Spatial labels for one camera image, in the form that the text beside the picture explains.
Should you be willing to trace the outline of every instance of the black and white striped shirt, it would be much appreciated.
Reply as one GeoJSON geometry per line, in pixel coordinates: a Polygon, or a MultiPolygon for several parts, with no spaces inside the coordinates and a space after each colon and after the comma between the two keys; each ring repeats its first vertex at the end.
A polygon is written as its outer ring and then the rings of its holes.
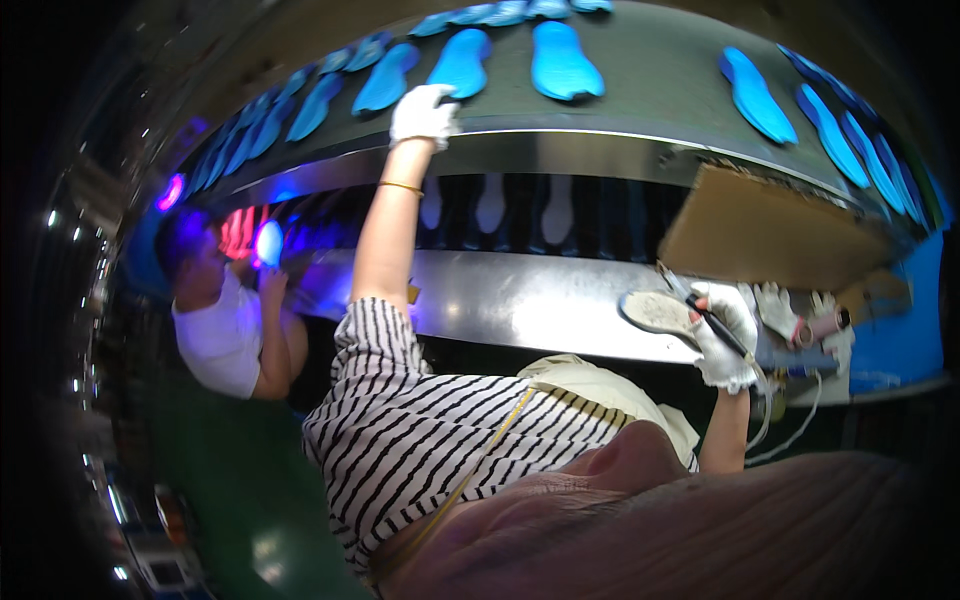
{"type": "MultiPolygon", "coordinates": [[[[303,451],[324,474],[330,530],[363,577],[380,543],[466,476],[530,380],[431,374],[410,321],[381,299],[351,304],[334,340],[333,388],[303,422],[303,451]]],[[[560,468],[632,419],[563,390],[534,391],[462,498],[560,468]]],[[[697,468],[692,453],[688,465],[697,468]]]]}

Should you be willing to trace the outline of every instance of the yellow lanyard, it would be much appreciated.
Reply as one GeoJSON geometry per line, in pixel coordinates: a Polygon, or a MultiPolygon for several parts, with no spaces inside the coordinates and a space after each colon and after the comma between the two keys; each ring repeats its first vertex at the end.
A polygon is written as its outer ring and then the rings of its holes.
{"type": "Polygon", "coordinates": [[[527,399],[530,398],[530,394],[533,392],[533,388],[527,388],[527,393],[524,394],[523,397],[514,405],[514,410],[510,411],[510,414],[506,419],[503,420],[503,423],[497,430],[496,435],[494,435],[493,439],[490,440],[490,443],[487,444],[487,447],[484,449],[483,453],[477,457],[476,462],[473,464],[473,468],[469,471],[469,473],[467,473],[467,476],[464,477],[459,484],[457,484],[457,487],[453,489],[453,492],[446,497],[446,500],[444,500],[444,503],[440,505],[440,508],[434,511],[433,517],[425,525],[421,526],[420,532],[417,533],[412,539],[401,545],[396,552],[389,556],[384,561],[382,567],[377,568],[371,566],[370,574],[361,580],[361,583],[363,583],[364,586],[367,588],[372,588],[410,560],[417,548],[423,543],[424,540],[426,540],[427,534],[430,533],[434,525],[436,525],[440,519],[444,517],[451,506],[457,503],[457,498],[459,498],[460,494],[463,493],[464,488],[467,486],[467,482],[470,480],[470,478],[474,475],[474,473],[477,472],[477,469],[480,468],[480,463],[488,454],[490,454],[491,450],[493,450],[493,446],[499,442],[500,438],[503,437],[503,434],[506,433],[507,429],[510,427],[510,423],[512,423],[516,416],[520,413],[523,405],[527,403],[527,399]]]}

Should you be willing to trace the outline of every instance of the gold bracelet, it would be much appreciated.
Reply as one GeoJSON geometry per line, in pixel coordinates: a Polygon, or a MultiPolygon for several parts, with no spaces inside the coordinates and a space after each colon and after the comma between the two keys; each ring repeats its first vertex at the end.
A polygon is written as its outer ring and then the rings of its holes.
{"type": "Polygon", "coordinates": [[[406,183],[397,183],[396,181],[381,181],[377,185],[395,185],[396,187],[402,187],[403,189],[408,189],[411,192],[417,194],[420,198],[423,198],[423,192],[420,191],[420,188],[414,187],[413,185],[407,185],[406,183]]]}

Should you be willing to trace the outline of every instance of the work glove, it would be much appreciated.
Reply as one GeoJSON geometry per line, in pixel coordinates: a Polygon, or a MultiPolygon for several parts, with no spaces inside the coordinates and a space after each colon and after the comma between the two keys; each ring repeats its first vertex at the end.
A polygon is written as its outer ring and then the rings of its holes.
{"type": "Polygon", "coordinates": [[[767,281],[763,287],[754,284],[754,296],[763,324],[780,334],[789,347],[794,347],[804,320],[790,308],[790,293],[767,281]]]}
{"type": "Polygon", "coordinates": [[[455,102],[437,104],[456,89],[447,84],[418,85],[400,98],[390,126],[390,147],[411,137],[430,137],[437,143],[435,152],[446,150],[446,139],[460,132],[460,126],[453,118],[460,105],[455,102]]]}
{"type": "MultiPolygon", "coordinates": [[[[719,317],[751,354],[756,352],[754,315],[736,288],[705,281],[697,281],[690,288],[694,294],[707,300],[706,309],[719,317]]],[[[714,388],[725,388],[731,395],[756,383],[753,368],[724,344],[699,314],[691,312],[690,320],[693,322],[693,337],[704,354],[693,364],[703,375],[704,383],[714,388]]]]}
{"type": "MultiPolygon", "coordinates": [[[[821,317],[836,310],[836,300],[830,292],[820,294],[813,292],[810,294],[813,302],[813,316],[821,317]]],[[[824,338],[824,352],[833,356],[837,361],[837,374],[842,375],[850,368],[850,359],[853,355],[853,341],[856,336],[853,334],[852,325],[831,333],[824,338]]]]}

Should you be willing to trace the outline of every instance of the man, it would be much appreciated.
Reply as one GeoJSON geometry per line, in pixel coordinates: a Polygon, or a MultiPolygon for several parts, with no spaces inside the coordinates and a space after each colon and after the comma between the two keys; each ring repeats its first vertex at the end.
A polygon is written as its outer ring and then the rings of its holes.
{"type": "Polygon", "coordinates": [[[287,397],[307,355],[303,321],[282,307],[287,275],[264,268],[259,294],[244,287],[250,259],[227,264],[208,216],[187,206],[167,216],[154,247],[173,286],[180,356],[197,380],[228,396],[287,397]]]}
{"type": "MultiPolygon", "coordinates": [[[[406,290],[420,184],[456,132],[457,106],[438,106],[453,89],[424,85],[397,105],[335,335],[333,388],[303,423],[354,573],[388,600],[861,590],[903,529],[909,476],[861,455],[744,472],[756,375],[699,315],[697,367],[717,388],[699,468],[645,395],[614,402],[532,377],[430,373],[406,290]],[[864,570],[844,587],[853,552],[864,570]]],[[[756,349],[736,289],[694,289],[756,349]]]]}

